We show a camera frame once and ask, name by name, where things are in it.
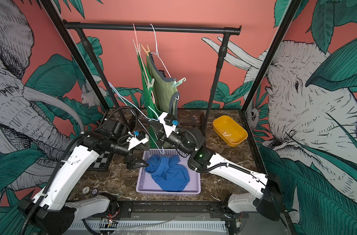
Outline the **blue tank top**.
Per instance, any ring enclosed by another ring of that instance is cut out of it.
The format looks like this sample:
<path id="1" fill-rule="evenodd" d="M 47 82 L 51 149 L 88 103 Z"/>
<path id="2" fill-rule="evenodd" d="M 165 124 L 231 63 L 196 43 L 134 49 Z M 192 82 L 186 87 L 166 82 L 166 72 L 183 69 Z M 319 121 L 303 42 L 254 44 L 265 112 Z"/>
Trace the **blue tank top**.
<path id="1" fill-rule="evenodd" d="M 179 164 L 180 157 L 174 155 L 164 157 L 151 156 L 145 169 L 159 187 L 167 192 L 182 192 L 190 182 L 190 176 L 185 166 Z"/>

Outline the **olive tank top grey trim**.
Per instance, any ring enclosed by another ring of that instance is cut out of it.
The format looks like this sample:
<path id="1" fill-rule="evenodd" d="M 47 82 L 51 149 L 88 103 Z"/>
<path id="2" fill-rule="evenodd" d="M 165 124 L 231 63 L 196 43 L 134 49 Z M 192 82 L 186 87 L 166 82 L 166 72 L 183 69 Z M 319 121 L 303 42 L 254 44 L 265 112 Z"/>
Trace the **olive tank top grey trim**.
<path id="1" fill-rule="evenodd" d="M 150 77 L 154 80 L 153 94 L 155 100 L 156 112 L 160 115 L 162 112 L 169 113 L 177 117 L 179 92 L 176 87 L 172 87 L 173 78 L 166 78 L 155 65 L 153 54 L 146 56 L 146 67 Z"/>

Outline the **wooden clothespin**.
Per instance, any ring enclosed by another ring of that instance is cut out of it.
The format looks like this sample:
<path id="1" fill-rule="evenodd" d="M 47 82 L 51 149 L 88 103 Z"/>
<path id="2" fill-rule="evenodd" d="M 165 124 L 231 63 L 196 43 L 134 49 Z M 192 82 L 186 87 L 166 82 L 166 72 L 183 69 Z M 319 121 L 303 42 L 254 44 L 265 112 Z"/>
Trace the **wooden clothespin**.
<path id="1" fill-rule="evenodd" d="M 142 44 L 139 44 L 139 46 L 143 49 L 143 51 L 145 52 L 145 54 L 146 54 L 147 56 L 150 55 L 151 51 L 150 51 L 150 49 L 149 49 L 149 46 L 147 46 L 147 48 L 143 47 Z"/>

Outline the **light blue wire hanger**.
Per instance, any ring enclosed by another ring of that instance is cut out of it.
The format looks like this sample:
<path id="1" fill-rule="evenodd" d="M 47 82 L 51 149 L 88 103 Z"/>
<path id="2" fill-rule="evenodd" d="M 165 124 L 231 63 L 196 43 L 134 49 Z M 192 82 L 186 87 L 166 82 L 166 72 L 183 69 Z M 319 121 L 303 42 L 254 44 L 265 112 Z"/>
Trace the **light blue wire hanger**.
<path id="1" fill-rule="evenodd" d="M 154 118 L 149 118 L 147 117 L 134 103 L 130 102 L 129 100 L 127 100 L 126 98 L 124 98 L 119 91 L 111 84 L 111 82 L 108 82 L 109 86 L 112 88 L 112 90 L 117 94 L 117 96 L 125 103 L 125 105 L 127 105 L 127 103 L 129 103 L 130 105 L 132 105 L 135 109 L 137 109 L 148 121 L 158 121 L 158 119 L 154 119 Z M 158 144 L 153 141 L 154 144 L 156 145 L 157 149 L 159 150 L 159 152 L 161 154 L 165 154 L 165 149 L 163 147 L 159 148 Z"/>

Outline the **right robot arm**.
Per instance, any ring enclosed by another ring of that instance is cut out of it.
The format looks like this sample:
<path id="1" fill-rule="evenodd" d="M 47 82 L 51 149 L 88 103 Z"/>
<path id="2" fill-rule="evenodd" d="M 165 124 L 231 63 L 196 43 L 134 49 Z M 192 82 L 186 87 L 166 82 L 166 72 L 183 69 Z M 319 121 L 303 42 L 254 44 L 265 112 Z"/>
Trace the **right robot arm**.
<path id="1" fill-rule="evenodd" d="M 280 220 L 284 193 L 278 175 L 252 171 L 227 160 L 206 147 L 206 139 L 199 129 L 177 128 L 164 123 L 155 124 L 152 129 L 161 145 L 168 143 L 187 154 L 191 170 L 220 176 L 247 190 L 245 194 L 232 194 L 225 206 L 227 210 L 234 214 L 255 211 L 269 220 Z"/>

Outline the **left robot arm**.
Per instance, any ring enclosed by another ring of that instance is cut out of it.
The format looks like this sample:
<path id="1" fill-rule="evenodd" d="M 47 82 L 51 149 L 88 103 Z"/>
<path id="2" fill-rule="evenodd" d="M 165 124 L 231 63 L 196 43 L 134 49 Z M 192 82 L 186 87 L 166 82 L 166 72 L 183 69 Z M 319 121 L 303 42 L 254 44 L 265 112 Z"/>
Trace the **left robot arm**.
<path id="1" fill-rule="evenodd" d="M 67 198 L 90 165 L 104 153 L 124 156 L 129 169 L 146 166 L 145 161 L 133 156 L 133 149 L 148 141 L 146 132 L 129 129 L 112 119 L 73 139 L 47 185 L 33 199 L 19 204 L 18 209 L 25 216 L 20 234 L 24 235 L 33 225 L 48 234 L 62 235 L 79 220 L 107 211 L 116 213 L 117 200 L 112 196 L 98 195 L 74 203 L 68 203 Z"/>

